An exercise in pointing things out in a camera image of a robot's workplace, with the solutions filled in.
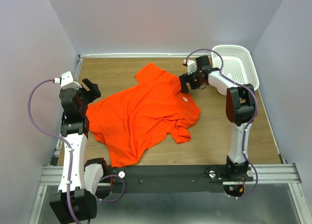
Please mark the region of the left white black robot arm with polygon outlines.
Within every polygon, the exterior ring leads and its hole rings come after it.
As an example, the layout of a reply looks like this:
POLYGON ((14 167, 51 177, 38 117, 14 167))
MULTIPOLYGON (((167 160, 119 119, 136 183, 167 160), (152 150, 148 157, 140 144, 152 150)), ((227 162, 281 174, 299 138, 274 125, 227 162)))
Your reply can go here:
POLYGON ((54 78, 60 85, 63 108, 61 138, 64 163, 58 191, 50 197, 50 207, 61 224, 90 221, 97 215, 96 191, 108 177, 103 158, 84 161, 88 143, 88 105, 101 96, 98 85, 83 79, 80 85, 69 76, 54 78))

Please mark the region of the white perforated plastic basket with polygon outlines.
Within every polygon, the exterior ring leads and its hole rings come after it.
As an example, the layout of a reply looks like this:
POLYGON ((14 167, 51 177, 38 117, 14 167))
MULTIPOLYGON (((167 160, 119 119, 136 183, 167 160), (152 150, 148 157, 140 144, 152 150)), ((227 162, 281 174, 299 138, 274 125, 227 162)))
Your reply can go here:
POLYGON ((222 74, 239 84, 251 84, 254 90, 259 88, 259 79, 251 53, 239 45, 217 45, 212 48, 214 67, 222 68, 222 74))

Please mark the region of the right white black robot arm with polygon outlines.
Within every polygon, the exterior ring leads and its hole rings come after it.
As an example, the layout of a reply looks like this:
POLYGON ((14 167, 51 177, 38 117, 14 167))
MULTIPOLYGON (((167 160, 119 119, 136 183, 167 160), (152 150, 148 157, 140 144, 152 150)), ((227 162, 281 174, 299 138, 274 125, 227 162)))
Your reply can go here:
POLYGON ((181 92, 188 93, 206 84, 219 89, 226 95, 225 112, 232 124, 231 147, 226 159, 223 175, 235 181, 249 170, 248 140, 252 122, 258 112, 258 103, 251 84, 239 84, 213 68, 207 56, 183 60, 187 72, 179 76, 181 92))

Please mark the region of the orange t shirt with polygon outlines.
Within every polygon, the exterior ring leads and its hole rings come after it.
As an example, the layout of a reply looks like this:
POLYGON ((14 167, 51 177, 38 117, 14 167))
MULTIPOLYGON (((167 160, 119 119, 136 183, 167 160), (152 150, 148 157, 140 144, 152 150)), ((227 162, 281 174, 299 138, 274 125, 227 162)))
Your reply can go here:
POLYGON ((168 134, 178 144, 188 142, 188 128, 200 116, 191 96, 181 93, 177 76, 149 63, 135 78, 137 85, 89 105, 86 114, 89 130, 117 168, 138 163, 168 134))

